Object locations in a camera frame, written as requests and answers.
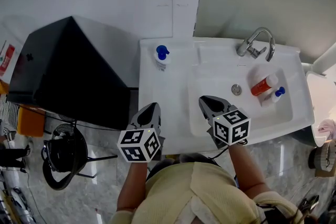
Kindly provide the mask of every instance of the faucet spout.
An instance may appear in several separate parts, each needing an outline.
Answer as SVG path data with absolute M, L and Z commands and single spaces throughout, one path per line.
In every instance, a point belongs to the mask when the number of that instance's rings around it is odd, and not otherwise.
M 263 48 L 261 51 L 258 51 L 257 49 L 252 47 L 253 41 L 259 36 L 260 33 L 265 33 L 268 36 L 269 40 L 269 51 L 266 56 L 266 61 L 270 61 L 274 55 L 275 52 L 275 40 L 274 37 L 269 29 L 266 27 L 259 27 L 257 30 L 253 32 L 253 34 L 245 39 L 242 44 L 240 44 L 237 48 L 237 54 L 239 56 L 244 56 L 246 52 L 248 51 L 252 57 L 257 58 L 260 54 L 266 51 L 266 47 Z

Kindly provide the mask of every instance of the white basin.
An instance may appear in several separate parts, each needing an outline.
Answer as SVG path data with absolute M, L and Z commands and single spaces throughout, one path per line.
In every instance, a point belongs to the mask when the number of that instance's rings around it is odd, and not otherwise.
M 249 144 L 276 138 L 314 122 L 305 73 L 299 49 L 276 45 L 270 62 L 267 54 L 257 59 L 240 57 L 235 46 L 242 40 L 221 38 L 149 39 L 140 42 L 139 107 L 158 102 L 161 107 L 161 134 L 166 138 L 164 154 L 215 150 L 209 124 L 198 106 L 202 95 L 214 95 L 243 108 L 251 117 Z M 153 54 L 158 45 L 166 45 L 171 64 L 165 72 L 155 66 Z M 258 50 L 265 42 L 254 42 Z M 259 97 L 250 88 L 271 73 L 286 93 L 274 105 L 261 107 Z M 231 87 L 239 84 L 242 93 L 235 96 Z

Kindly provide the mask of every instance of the pink towel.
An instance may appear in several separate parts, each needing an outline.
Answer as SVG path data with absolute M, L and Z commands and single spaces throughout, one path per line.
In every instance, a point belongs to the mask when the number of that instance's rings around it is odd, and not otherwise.
M 336 123 L 335 123 L 335 121 L 331 120 L 331 119 L 323 120 L 320 123 L 318 131 L 320 133 L 330 132 L 330 135 L 328 136 L 327 140 L 330 140 L 330 139 L 335 140 L 336 139 Z

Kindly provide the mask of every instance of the marble floor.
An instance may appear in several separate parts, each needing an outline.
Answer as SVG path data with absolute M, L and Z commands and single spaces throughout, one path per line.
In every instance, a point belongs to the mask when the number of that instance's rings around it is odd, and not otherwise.
M 48 118 L 45 129 L 52 132 L 61 123 Z M 90 157 L 119 155 L 116 146 L 118 132 L 95 130 L 83 126 L 78 126 L 78 129 L 87 141 Z M 44 138 L 49 139 L 50 135 L 45 134 Z M 15 140 L 10 144 L 11 147 L 22 148 L 27 144 L 27 140 L 24 136 L 16 135 Z M 22 189 L 38 223 L 44 223 L 40 214 L 48 224 L 108 223 L 115 212 L 118 194 L 127 176 L 129 164 L 122 156 L 88 163 L 81 173 L 88 175 L 97 173 L 95 179 L 75 176 L 64 190 L 55 191 L 46 184 L 42 173 L 43 160 L 40 155 L 42 147 L 43 139 L 34 138 L 34 150 L 28 157 L 29 187 L 37 207 L 28 189 L 28 175 L 17 170 L 4 170 L 7 184 L 10 187 L 19 186 Z M 261 167 L 270 188 L 295 204 L 298 204 L 305 195 L 309 197 L 319 194 L 320 203 L 313 213 L 320 215 L 324 211 L 335 180 L 314 177 L 314 170 L 310 170 L 307 164 L 312 147 L 303 145 L 287 135 L 259 144 L 247 145 L 247 148 Z M 204 155 L 215 156 L 218 152 L 204 153 Z M 216 161 L 232 176 L 235 175 L 228 152 L 222 154 Z

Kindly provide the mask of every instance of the shirt sleeve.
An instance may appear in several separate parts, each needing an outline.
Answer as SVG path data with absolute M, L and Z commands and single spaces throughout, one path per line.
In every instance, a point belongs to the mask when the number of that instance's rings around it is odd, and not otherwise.
M 131 224 L 133 213 L 129 211 L 117 211 L 109 224 Z
M 275 191 L 260 193 L 253 198 L 253 201 L 256 204 L 276 206 L 286 217 L 292 217 L 296 215 L 295 223 L 298 222 L 302 217 L 301 211 L 298 210 L 294 204 L 281 197 Z

